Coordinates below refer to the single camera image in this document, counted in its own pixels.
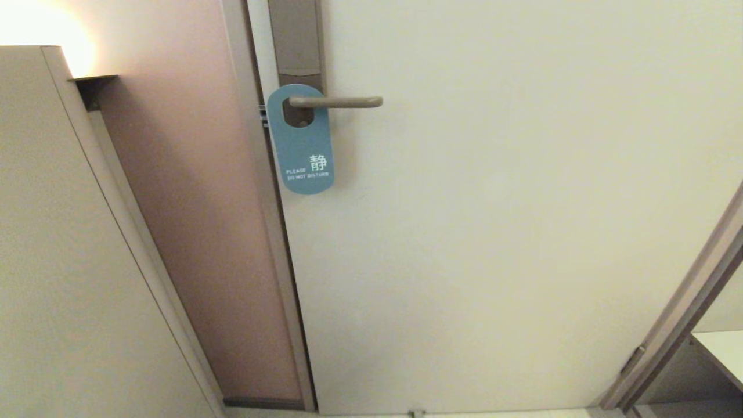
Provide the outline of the blue do-not-disturb door hanger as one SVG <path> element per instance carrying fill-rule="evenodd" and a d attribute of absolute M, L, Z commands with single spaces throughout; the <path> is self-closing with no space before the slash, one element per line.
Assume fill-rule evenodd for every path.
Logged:
<path fill-rule="evenodd" d="M 291 192 L 323 193 L 335 180 L 329 112 L 315 108 L 308 126 L 294 127 L 284 117 L 284 102 L 294 97 L 323 98 L 323 94 L 309 85 L 294 83 L 278 88 L 268 98 L 267 118 L 279 174 Z"/>

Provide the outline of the cream door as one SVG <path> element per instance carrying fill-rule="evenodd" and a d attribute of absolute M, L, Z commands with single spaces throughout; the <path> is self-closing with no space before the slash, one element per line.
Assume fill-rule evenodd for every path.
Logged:
<path fill-rule="evenodd" d="M 321 93 L 383 105 L 323 193 L 276 161 L 319 413 L 599 405 L 743 181 L 743 0 L 320 1 Z"/>

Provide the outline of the brown door lock plate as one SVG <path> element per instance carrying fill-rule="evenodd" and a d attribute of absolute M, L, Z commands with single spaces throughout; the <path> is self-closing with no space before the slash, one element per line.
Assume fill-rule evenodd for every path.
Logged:
<path fill-rule="evenodd" d="M 320 0 L 268 0 L 279 85 L 326 91 Z"/>

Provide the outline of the beige cabinet panel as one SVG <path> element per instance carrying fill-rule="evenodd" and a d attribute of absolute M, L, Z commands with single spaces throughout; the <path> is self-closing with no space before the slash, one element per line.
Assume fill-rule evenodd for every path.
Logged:
<path fill-rule="evenodd" d="M 0 46 L 0 418 L 223 418 L 63 52 Z"/>

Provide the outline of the pale wardrobe shelf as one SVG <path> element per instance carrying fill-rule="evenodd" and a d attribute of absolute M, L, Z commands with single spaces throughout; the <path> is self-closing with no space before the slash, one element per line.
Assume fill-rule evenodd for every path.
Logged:
<path fill-rule="evenodd" d="M 714 365 L 743 392 L 743 330 L 706 331 L 691 336 Z"/>

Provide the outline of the dark wall lamp bracket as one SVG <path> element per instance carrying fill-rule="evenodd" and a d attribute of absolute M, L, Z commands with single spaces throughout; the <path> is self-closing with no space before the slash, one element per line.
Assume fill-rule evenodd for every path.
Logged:
<path fill-rule="evenodd" d="M 87 112 L 99 111 L 100 101 L 98 99 L 101 91 L 106 85 L 118 80 L 119 75 L 101 75 L 94 77 L 82 77 L 69 79 L 74 83 L 83 106 Z"/>

